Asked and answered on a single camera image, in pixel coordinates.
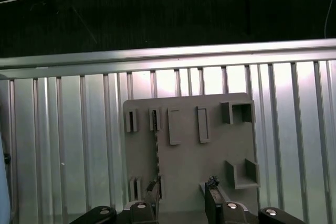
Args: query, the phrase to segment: white cable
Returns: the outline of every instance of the white cable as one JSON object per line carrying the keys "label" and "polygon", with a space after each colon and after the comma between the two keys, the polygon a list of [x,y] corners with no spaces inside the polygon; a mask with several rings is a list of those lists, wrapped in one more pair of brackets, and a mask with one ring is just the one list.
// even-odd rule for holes
{"label": "white cable", "polygon": [[326,21],[324,22],[324,38],[325,39],[327,38],[327,23],[328,23],[328,18],[329,18],[332,2],[333,0],[330,1],[329,9],[328,9],[327,16],[326,16]]}

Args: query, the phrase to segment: dark fabric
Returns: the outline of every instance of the dark fabric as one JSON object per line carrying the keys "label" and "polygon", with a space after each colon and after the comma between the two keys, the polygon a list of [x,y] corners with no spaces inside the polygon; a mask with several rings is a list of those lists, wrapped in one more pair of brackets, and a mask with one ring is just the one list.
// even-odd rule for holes
{"label": "dark fabric", "polygon": [[26,0],[0,5],[0,57],[318,39],[329,2],[250,0],[248,34],[244,0],[56,0],[57,15]]}

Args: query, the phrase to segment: screw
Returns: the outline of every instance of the screw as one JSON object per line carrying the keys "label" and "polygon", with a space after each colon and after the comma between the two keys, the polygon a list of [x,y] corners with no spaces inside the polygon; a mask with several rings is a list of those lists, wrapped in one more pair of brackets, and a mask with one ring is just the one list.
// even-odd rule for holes
{"label": "screw", "polygon": [[269,215],[272,215],[272,216],[277,215],[277,212],[275,212],[275,211],[272,210],[272,209],[266,209],[266,213],[268,213]]}
{"label": "screw", "polygon": [[109,212],[110,212],[109,210],[107,210],[106,208],[104,208],[104,209],[102,209],[102,210],[100,211],[100,214],[101,214],[101,215],[107,215]]}
{"label": "screw", "polygon": [[231,209],[236,209],[237,208],[237,205],[234,204],[234,203],[229,203],[229,204],[227,204],[227,206]]}

